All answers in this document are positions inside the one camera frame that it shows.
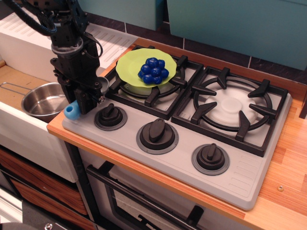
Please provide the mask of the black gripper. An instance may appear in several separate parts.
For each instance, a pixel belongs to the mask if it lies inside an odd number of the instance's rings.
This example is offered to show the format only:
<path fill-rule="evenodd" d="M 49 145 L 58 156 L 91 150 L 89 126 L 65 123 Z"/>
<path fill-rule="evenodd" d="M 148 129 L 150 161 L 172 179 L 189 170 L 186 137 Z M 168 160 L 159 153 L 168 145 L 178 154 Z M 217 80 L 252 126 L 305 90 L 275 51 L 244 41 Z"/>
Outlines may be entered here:
<path fill-rule="evenodd" d="M 51 49 L 58 57 L 50 63 L 55 68 L 55 76 L 67 101 L 72 103 L 77 100 L 82 115 L 92 111 L 96 108 L 97 101 L 92 92 L 86 89 L 94 89 L 94 83 L 98 79 L 96 71 L 100 62 L 96 43 L 92 40 L 79 40 L 76 46 L 52 45 Z"/>

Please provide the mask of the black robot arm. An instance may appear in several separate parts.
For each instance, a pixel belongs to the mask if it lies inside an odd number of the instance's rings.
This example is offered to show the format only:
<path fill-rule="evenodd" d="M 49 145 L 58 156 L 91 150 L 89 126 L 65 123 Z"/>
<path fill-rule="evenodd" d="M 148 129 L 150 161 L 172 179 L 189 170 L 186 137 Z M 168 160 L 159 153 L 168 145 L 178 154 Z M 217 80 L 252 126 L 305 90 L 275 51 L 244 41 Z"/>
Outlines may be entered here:
<path fill-rule="evenodd" d="M 87 114 L 103 97 L 96 71 L 103 53 L 99 42 L 86 31 L 85 13 L 76 0 L 6 0 L 28 26 L 51 39 L 56 58 L 50 63 L 69 103 L 77 102 Z"/>

